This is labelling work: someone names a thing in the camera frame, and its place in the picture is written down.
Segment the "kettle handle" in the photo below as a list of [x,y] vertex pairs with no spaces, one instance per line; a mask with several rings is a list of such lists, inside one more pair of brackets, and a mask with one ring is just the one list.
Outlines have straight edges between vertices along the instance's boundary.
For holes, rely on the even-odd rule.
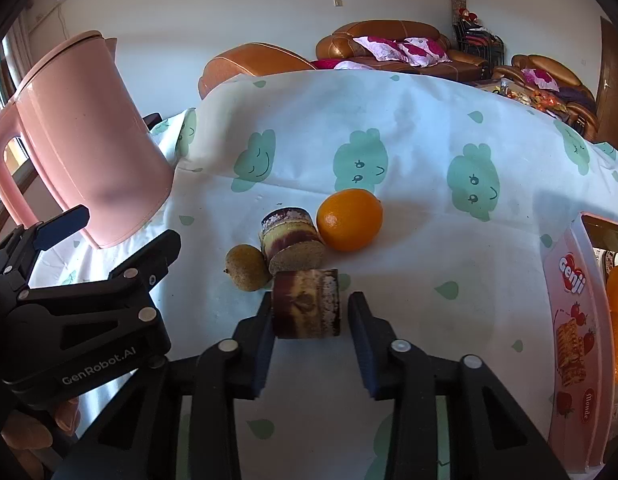
[[105,45],[109,50],[109,54],[113,58],[113,62],[116,62],[116,46],[118,46],[118,38],[106,38]]
[[0,199],[16,225],[24,224],[29,228],[38,223],[38,218],[26,203],[4,161],[4,149],[7,143],[14,137],[21,136],[24,131],[18,108],[14,101],[9,101],[0,111]]

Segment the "curtain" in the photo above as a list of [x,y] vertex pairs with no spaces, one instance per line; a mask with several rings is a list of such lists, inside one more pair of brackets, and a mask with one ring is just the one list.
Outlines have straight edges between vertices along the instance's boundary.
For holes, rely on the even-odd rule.
[[13,83],[17,87],[33,66],[24,12],[18,16],[7,32],[7,35],[2,41],[2,46],[4,47],[4,56],[7,60],[9,73],[13,79]]

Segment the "kettle lid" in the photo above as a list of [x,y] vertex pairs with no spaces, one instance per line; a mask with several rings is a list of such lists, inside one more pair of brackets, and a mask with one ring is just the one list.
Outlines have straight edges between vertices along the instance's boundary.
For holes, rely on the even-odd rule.
[[102,38],[102,33],[100,33],[100,31],[98,30],[88,30],[87,32],[81,32],[80,34],[77,34],[76,36],[73,36],[72,38],[63,41],[59,45],[54,46],[49,52],[42,56],[40,61],[33,65],[33,68],[31,70],[26,73],[26,75],[18,85],[18,89],[16,90],[14,97],[20,95],[22,89],[29,84],[29,82],[33,79],[33,76],[40,72],[42,67],[49,63],[55,56],[65,51],[70,46],[73,46],[80,41],[88,40],[90,38]]

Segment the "green cloud print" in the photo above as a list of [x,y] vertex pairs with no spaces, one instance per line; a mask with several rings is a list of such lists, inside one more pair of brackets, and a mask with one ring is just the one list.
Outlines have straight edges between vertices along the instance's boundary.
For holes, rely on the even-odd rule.
[[176,146],[177,146],[176,151],[179,150],[181,156],[188,155],[189,144],[193,142],[193,138],[195,135],[196,135],[196,113],[193,110],[190,110],[186,112],[185,120],[182,121],[182,127],[180,128],[178,142],[176,143]]
[[389,156],[380,140],[380,131],[356,130],[333,158],[336,191],[357,187],[374,192],[375,186],[384,180],[388,166]]
[[578,167],[580,175],[586,175],[588,173],[589,154],[586,148],[585,139],[580,137],[580,134],[576,130],[567,126],[561,120],[556,119],[553,124],[562,134],[562,140],[564,141],[564,151],[567,153],[569,160]]
[[276,155],[276,133],[265,130],[252,133],[247,149],[238,156],[233,171],[238,175],[231,183],[231,190],[241,193],[251,189],[271,174]]
[[606,153],[613,160],[615,160],[618,156],[618,152],[616,152],[615,148],[608,142],[598,142],[596,143],[596,148],[598,148],[601,152]]
[[156,136],[157,134],[163,134],[169,128],[169,120],[164,119],[161,123],[156,124],[150,131],[151,136]]
[[491,161],[491,148],[486,144],[467,144],[462,153],[451,161],[446,174],[451,200],[456,209],[488,222],[489,212],[496,208],[500,196],[500,180]]

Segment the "white tablecloth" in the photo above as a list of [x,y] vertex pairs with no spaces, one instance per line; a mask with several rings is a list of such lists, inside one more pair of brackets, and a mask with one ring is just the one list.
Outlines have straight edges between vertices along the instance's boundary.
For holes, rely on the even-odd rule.
[[[176,126],[182,158],[151,222],[109,250],[79,235],[63,241],[40,258],[34,286],[104,279],[174,229],[180,257],[152,297],[168,357],[199,354],[262,298],[222,272],[226,252],[258,246],[273,209],[314,215],[336,188],[365,187],[384,207],[380,234],[324,262],[350,276],[343,304],[362,290],[376,316],[429,354],[480,355],[548,435],[554,356],[542,257],[580,210],[618,220],[617,152],[500,96],[388,72],[242,78],[214,89],[196,115],[195,127]],[[87,421],[120,382],[85,396]],[[381,479],[392,409],[362,386],[345,316],[339,338],[279,340],[262,396],[236,403],[243,477]]]

